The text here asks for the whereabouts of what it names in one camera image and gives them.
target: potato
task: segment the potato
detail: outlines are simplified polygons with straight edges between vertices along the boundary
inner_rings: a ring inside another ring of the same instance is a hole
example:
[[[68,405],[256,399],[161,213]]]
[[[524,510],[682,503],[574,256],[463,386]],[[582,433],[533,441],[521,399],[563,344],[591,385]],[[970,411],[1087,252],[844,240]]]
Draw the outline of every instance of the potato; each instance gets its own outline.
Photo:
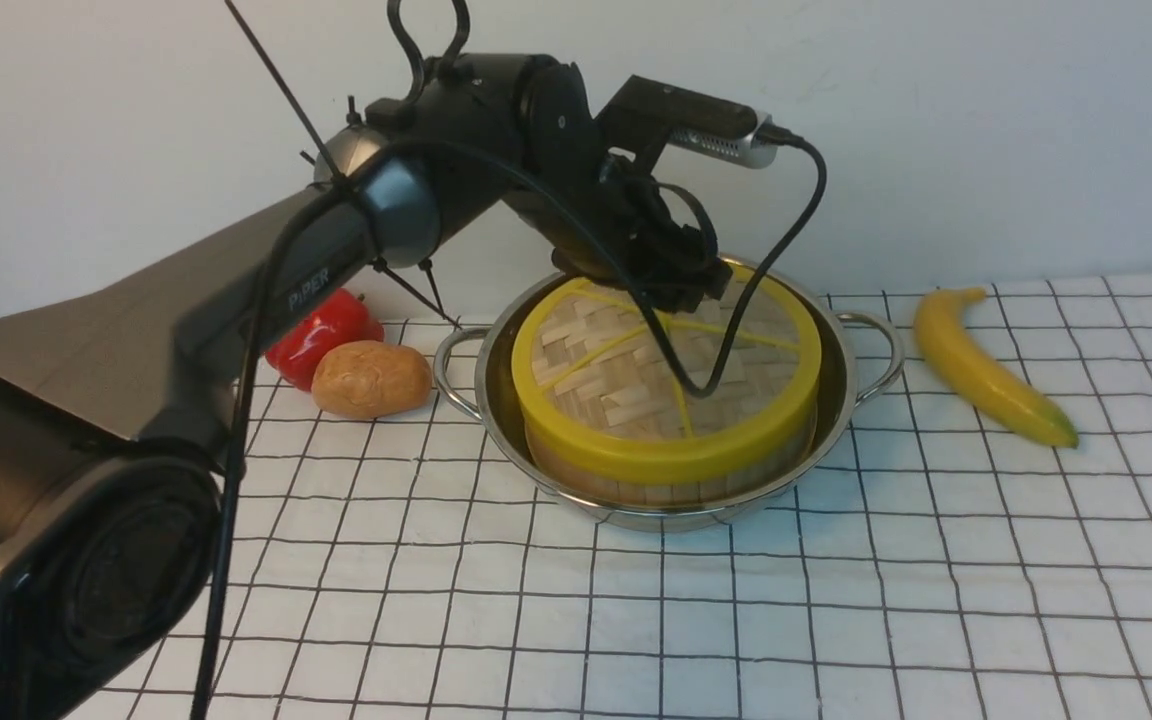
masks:
[[[362,340],[323,356],[312,395],[325,414],[372,420],[425,406],[433,388],[434,372],[420,351]]]

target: woven bamboo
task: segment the woven bamboo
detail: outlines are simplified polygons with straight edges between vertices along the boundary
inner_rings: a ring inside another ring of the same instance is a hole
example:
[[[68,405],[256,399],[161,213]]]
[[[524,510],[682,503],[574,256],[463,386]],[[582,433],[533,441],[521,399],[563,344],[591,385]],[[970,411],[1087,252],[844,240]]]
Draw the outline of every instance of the woven bamboo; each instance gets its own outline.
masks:
[[[682,365],[708,380],[722,333],[745,283],[733,279],[719,301],[690,314],[660,314]],[[742,318],[722,382],[708,397],[688,396],[673,377],[637,306],[622,291],[573,281],[540,321],[530,366],[545,400],[586,429],[627,441],[668,444],[738,427],[763,414],[799,367],[799,328],[786,306],[756,291]],[[529,432],[538,467],[591,495],[634,505],[685,505],[758,486],[799,461],[809,419],[771,454],[700,483],[641,484],[563,460]]]

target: stainless steel pot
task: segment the stainless steel pot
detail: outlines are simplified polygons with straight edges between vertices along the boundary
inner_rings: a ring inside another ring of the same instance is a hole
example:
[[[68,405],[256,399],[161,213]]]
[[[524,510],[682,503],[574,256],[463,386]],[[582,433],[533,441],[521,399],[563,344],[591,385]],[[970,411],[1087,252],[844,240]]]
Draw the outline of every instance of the stainless steel pot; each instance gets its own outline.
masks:
[[[742,260],[728,258],[728,262],[745,265]],[[776,273],[768,273],[764,282],[774,281],[803,300],[808,310],[812,311],[820,332],[823,346],[823,370],[820,370],[820,388],[817,399],[817,420],[814,433],[809,444],[809,450],[803,461],[793,470],[773,478],[763,486],[733,493],[730,497],[695,505],[636,506],[609,500],[605,497],[593,497],[578,488],[567,487],[558,479],[550,478],[532,464],[530,450],[526,449],[524,419],[518,406],[518,396],[513,388],[509,357],[518,328],[531,313],[532,306],[554,288],[566,282],[561,274],[550,275],[536,283],[513,302],[497,320],[492,328],[467,328],[454,332],[438,347],[434,356],[434,382],[447,400],[463,414],[483,423],[486,432],[492,435],[500,450],[515,464],[525,471],[550,495],[562,498],[563,501],[589,511],[596,520],[630,528],[650,530],[650,532],[681,532],[695,530],[718,523],[727,523],[742,511],[759,509],[774,497],[781,495],[794,486],[803,473],[817,464],[847,430],[856,407],[864,404],[870,397],[886,391],[905,364],[904,347],[901,346],[896,329],[887,320],[867,313],[832,313],[810,291],[805,291],[790,279]],[[890,364],[882,377],[864,389],[858,391],[856,379],[856,357],[844,338],[844,324],[867,325],[877,328],[890,342]],[[470,397],[462,396],[448,382],[447,365],[452,357],[452,348],[457,344],[484,338],[483,348],[477,357],[473,388],[477,404]]]

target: fake vegetable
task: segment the fake vegetable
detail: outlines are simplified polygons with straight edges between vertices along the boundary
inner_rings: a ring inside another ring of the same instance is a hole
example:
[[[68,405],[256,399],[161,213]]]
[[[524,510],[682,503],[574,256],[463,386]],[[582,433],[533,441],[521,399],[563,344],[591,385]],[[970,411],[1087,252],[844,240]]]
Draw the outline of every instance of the fake vegetable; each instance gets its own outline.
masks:
[[[372,318],[362,300],[338,290],[301,324],[265,353],[265,361],[287,382],[303,392],[314,386],[314,371],[323,356],[347,342],[384,342],[385,327]]]
[[[420,351],[376,341],[333,348],[314,372],[314,403],[356,420],[406,414],[425,406],[434,372]]]

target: metal handle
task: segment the metal handle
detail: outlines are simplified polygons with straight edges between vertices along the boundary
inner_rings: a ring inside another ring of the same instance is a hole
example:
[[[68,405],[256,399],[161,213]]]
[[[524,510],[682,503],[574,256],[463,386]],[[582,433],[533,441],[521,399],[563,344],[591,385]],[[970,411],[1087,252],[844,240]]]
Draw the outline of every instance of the metal handle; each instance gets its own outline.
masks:
[[[900,378],[902,370],[905,369],[905,343],[900,341],[900,334],[896,332],[895,325],[887,323],[887,320],[879,318],[877,314],[835,313],[835,317],[842,324],[867,325],[867,327],[881,332],[884,336],[887,336],[887,343],[892,348],[892,359],[890,364],[887,365],[887,370],[884,370],[877,381],[856,393],[856,407],[861,407],[865,402],[869,402],[869,400],[872,400],[873,396],[879,395],[879,393],[887,392],[887,388],[896,381],[896,378]]]
[[[461,395],[456,392],[456,388],[452,387],[452,381],[447,378],[447,364],[452,361],[452,348],[461,344],[462,342],[475,340],[476,338],[485,338],[488,335],[488,328],[461,328],[453,332],[438,346],[438,351],[434,353],[434,385],[438,386],[439,392],[447,396],[447,401],[456,407],[462,414],[470,416],[482,423],[483,414],[479,407],[473,403],[470,397]]]

